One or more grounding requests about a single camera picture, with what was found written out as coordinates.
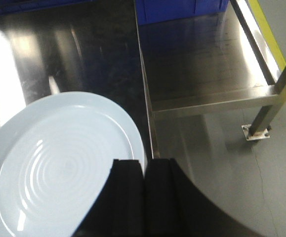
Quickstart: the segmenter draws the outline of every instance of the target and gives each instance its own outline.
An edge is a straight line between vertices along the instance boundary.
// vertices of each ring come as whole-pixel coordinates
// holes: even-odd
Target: metal foot plate
[[[251,124],[242,125],[242,129],[243,129],[243,132],[244,132],[244,135],[247,141],[256,141],[256,140],[270,138],[268,129],[265,129],[263,132],[259,132],[258,134],[251,136],[249,134],[250,127],[251,127]]]

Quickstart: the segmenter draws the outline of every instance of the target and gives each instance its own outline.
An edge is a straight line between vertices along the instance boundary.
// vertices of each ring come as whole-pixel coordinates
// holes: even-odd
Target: floor crack
[[[261,181],[261,193],[262,193],[262,198],[263,198],[263,201],[265,203],[265,206],[267,207],[267,209],[269,210],[269,213],[271,215],[271,219],[272,219],[272,224],[275,228],[275,232],[276,232],[276,237],[278,237],[278,230],[277,230],[277,227],[275,225],[275,220],[274,220],[274,217],[273,217],[273,214],[272,214],[272,211],[268,205],[268,203],[266,202],[266,198],[265,198],[265,193],[264,193],[264,186],[263,186],[263,178],[262,178],[262,174],[261,174],[261,168],[259,166],[259,162],[258,162],[258,159],[257,159],[257,154],[255,152],[255,150],[253,149],[253,147],[251,147],[251,151],[252,153],[254,154],[255,156],[255,160],[256,160],[256,163],[257,163],[257,167],[258,167],[258,171],[259,171],[259,177],[260,177],[260,181]]]

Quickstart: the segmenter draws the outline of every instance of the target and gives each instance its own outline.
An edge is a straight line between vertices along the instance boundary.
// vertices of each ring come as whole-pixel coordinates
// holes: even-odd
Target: metal shelf
[[[253,136],[276,114],[269,117],[269,110],[286,101],[286,70],[279,70],[246,1],[230,2],[225,13],[140,27],[155,119],[262,106]]]

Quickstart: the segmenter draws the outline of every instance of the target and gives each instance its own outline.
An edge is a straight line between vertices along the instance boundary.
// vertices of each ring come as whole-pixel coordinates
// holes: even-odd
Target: metal table leg
[[[268,132],[267,127],[286,101],[286,67],[275,84],[275,88],[280,95],[279,104],[262,107],[252,125],[243,126],[244,132],[247,131],[247,128],[249,129],[247,140],[257,140],[260,136],[261,138],[269,137],[269,135],[264,136],[263,134]]]

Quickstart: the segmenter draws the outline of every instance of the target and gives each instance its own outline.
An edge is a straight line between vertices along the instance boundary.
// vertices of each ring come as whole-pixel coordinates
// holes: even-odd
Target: blue plastic crate
[[[150,24],[226,10],[229,0],[136,0],[138,24]]]
[[[0,15],[94,0],[0,0]]]

